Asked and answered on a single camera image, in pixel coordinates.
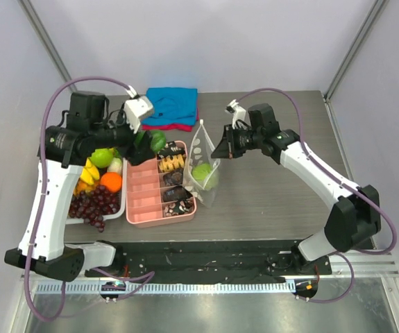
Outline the green bell pepper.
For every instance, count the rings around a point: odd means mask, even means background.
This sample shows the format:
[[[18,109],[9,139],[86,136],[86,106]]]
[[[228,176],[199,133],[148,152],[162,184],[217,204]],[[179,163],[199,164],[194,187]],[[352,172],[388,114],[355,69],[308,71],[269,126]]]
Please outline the green bell pepper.
[[[141,130],[141,131],[139,131],[135,138],[136,145],[139,145],[139,143],[142,141],[142,139],[146,133],[151,136],[150,147],[154,153],[158,153],[165,147],[165,145],[167,143],[167,139],[166,139],[165,134],[161,130]]]

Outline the green cabbage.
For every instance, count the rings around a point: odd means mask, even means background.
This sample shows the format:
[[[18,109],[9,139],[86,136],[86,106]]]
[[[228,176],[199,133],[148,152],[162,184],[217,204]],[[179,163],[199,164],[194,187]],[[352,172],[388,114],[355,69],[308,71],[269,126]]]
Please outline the green cabbage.
[[[219,172],[213,169],[210,164],[202,163],[192,169],[192,176],[204,190],[214,189],[219,183]]]

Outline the clear zip top bag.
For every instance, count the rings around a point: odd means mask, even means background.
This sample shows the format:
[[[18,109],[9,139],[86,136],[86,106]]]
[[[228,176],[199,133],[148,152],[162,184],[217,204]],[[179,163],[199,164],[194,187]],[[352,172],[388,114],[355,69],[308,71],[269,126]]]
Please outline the clear zip top bag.
[[[213,205],[219,185],[221,160],[212,157],[214,150],[215,146],[201,119],[188,150],[182,185],[208,208]]]

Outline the green apple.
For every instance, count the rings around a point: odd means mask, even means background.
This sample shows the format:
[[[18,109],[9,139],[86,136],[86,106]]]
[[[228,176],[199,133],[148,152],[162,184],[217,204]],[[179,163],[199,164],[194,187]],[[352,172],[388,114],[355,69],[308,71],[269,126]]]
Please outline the green apple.
[[[90,161],[97,168],[107,168],[114,158],[109,148],[98,148],[90,156]]]

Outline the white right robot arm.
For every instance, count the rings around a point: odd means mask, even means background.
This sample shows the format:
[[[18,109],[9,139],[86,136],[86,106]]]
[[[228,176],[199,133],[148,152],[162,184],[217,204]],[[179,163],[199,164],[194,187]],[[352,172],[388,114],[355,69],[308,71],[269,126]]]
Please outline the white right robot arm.
[[[380,215],[374,208],[379,203],[377,190],[346,180],[302,144],[295,131],[281,129],[269,104],[245,110],[232,101],[226,110],[232,122],[224,126],[213,158],[238,158],[246,151],[259,150],[296,174],[330,211],[321,230],[292,247],[290,264],[295,272],[308,273],[316,260],[335,252],[345,253],[380,231]]]

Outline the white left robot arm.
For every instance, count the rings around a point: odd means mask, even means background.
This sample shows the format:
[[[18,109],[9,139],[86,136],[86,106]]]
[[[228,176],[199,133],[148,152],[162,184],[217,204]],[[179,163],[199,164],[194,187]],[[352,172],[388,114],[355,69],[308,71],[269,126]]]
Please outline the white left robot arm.
[[[96,149],[116,148],[133,166],[155,156],[151,134],[139,129],[142,120],[154,113],[149,99],[132,93],[116,123],[110,123],[108,106],[104,94],[75,92],[65,113],[66,124],[49,126],[42,133],[33,210],[18,247],[6,251],[6,264],[63,282],[94,268],[111,277],[124,271],[122,247],[115,243],[64,243],[73,190]]]

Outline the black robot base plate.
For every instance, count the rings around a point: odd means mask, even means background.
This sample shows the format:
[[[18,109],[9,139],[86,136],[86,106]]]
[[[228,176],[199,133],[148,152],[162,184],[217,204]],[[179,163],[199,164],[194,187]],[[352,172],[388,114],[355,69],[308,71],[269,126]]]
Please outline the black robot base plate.
[[[141,241],[120,243],[103,270],[137,278],[155,273],[155,284],[259,284],[288,275],[329,275],[329,259],[306,262],[293,240]]]

